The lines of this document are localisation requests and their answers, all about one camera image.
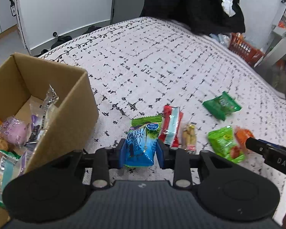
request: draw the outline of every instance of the orange snack package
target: orange snack package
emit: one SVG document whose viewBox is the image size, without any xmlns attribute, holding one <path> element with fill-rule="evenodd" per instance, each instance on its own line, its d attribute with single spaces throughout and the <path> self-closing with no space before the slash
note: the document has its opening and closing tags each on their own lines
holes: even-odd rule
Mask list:
<svg viewBox="0 0 286 229">
<path fill-rule="evenodd" d="M 240 144 L 243 152 L 244 153 L 251 152 L 250 150 L 248 150 L 246 148 L 246 140 L 248 138 L 254 138 L 255 139 L 255 137 L 253 136 L 252 132 L 249 129 L 236 127 L 234 135 L 235 135 L 235 138 L 237 139 L 238 143 Z"/>
</svg>

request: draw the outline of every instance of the open cardboard box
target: open cardboard box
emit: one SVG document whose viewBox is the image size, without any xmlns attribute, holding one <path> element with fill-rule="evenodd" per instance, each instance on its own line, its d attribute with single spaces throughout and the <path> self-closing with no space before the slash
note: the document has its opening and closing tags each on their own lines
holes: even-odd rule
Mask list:
<svg viewBox="0 0 286 229">
<path fill-rule="evenodd" d="M 98 119 L 86 70 L 19 53 L 0 67 L 0 118 L 15 115 L 31 122 L 30 99 L 40 101 L 49 84 L 59 97 L 57 112 L 38 142 L 26 172 L 75 149 L 83 149 Z M 8 219 L 0 209 L 0 226 Z"/>
</svg>

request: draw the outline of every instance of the wooden baseboard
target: wooden baseboard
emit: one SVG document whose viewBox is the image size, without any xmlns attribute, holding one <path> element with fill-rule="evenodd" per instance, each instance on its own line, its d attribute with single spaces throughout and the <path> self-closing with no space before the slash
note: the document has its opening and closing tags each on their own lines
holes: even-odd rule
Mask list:
<svg viewBox="0 0 286 229">
<path fill-rule="evenodd" d="M 17 29 L 18 29 L 17 25 L 14 25 L 14 26 L 10 27 L 9 29 L 3 31 L 2 33 L 0 33 L 0 39 L 5 37 L 6 35 L 10 34 L 11 32 L 14 32 Z"/>
</svg>

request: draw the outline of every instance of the white cloth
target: white cloth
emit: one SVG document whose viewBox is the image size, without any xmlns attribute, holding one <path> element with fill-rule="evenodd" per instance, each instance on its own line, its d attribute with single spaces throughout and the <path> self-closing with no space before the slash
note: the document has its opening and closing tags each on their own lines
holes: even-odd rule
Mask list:
<svg viewBox="0 0 286 229">
<path fill-rule="evenodd" d="M 257 139 L 286 146 L 286 104 L 240 57 L 207 36 L 197 36 L 171 22 L 141 17 L 82 35 L 42 55 L 85 68 L 99 109 L 89 153 L 116 146 L 132 118 L 161 113 L 165 104 L 184 113 L 180 131 L 196 123 L 197 151 L 212 151 L 207 134 L 223 126 L 250 129 Z M 243 107 L 216 120 L 202 102 L 229 92 Z M 242 166 L 270 179 L 280 191 L 284 175 L 252 153 Z M 85 176 L 89 182 L 90 172 Z M 170 180 L 155 156 L 151 167 L 110 170 L 111 180 Z M 192 169 L 194 183 L 199 183 Z"/>
<path fill-rule="evenodd" d="M 224 12 L 229 17 L 232 17 L 236 14 L 235 11 L 232 9 L 232 5 L 233 5 L 233 0 L 222 0 L 221 6 L 222 6 Z"/>
</svg>

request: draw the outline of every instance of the blue snack package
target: blue snack package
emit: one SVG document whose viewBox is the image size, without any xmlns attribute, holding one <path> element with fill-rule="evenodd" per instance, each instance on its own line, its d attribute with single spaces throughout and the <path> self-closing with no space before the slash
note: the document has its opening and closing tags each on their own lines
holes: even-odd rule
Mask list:
<svg viewBox="0 0 286 229">
<path fill-rule="evenodd" d="M 131 127 L 127 133 L 126 166 L 142 167 L 154 164 L 161 124 L 161 114 L 131 121 Z"/>
</svg>

